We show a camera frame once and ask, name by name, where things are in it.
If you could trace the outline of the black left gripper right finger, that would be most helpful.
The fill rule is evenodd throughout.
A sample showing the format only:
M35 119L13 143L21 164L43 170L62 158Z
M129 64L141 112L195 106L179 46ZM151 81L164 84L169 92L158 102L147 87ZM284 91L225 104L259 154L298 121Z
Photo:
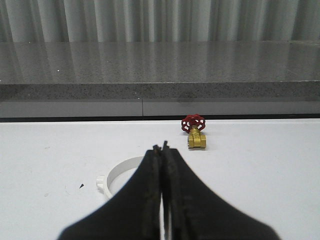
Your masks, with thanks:
M165 233L170 240L278 240L267 224L230 205L166 143L161 151Z

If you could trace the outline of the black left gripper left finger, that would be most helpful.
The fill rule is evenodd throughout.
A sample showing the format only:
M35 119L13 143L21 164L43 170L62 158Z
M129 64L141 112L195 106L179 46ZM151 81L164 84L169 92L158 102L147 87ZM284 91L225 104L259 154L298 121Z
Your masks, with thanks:
M148 150L128 182L102 207L65 228L60 240L160 239L161 148Z

